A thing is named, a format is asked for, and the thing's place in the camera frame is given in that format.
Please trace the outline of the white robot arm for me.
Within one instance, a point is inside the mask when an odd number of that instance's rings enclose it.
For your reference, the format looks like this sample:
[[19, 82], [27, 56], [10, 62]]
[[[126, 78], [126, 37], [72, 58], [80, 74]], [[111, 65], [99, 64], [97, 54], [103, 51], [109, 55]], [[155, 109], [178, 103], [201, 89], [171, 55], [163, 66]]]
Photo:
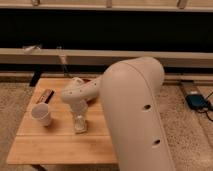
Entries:
[[176, 171], [155, 102], [163, 81], [162, 64], [140, 57], [117, 62], [87, 83], [72, 79], [61, 99], [83, 117], [87, 102], [100, 98], [120, 171]]

